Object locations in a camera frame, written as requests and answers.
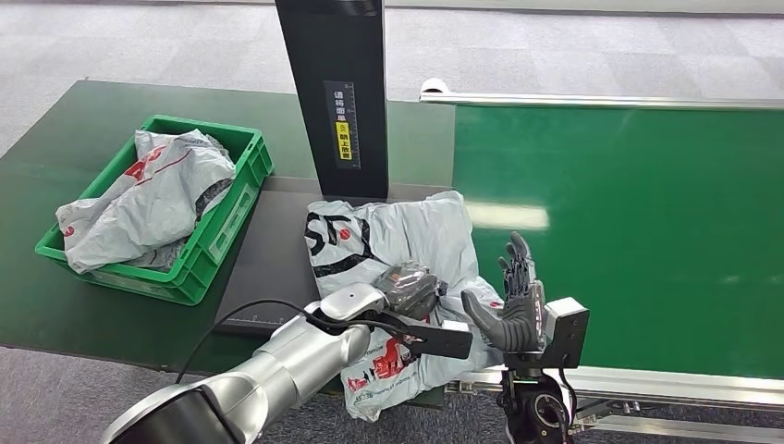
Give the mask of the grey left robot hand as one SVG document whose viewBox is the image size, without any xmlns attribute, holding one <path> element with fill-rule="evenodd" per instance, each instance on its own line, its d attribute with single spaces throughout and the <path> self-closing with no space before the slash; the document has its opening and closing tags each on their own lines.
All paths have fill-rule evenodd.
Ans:
<svg viewBox="0 0 784 444">
<path fill-rule="evenodd" d="M 429 267 L 414 261 L 389 267 L 372 285 L 385 295 L 391 312 L 420 321 L 428 318 L 448 289 L 448 284 Z"/>
</svg>

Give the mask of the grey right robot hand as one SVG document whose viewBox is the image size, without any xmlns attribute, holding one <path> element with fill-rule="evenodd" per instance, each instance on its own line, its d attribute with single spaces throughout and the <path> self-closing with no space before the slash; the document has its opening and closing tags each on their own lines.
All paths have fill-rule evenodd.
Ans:
<svg viewBox="0 0 784 444">
<path fill-rule="evenodd" d="M 514 231 L 500 257 L 506 300 L 498 314 L 491 314 L 469 290 L 461 293 L 465 313 L 474 325 L 502 352 L 539 352 L 545 346 L 544 285 L 537 278 L 530 247 Z"/>
</svg>

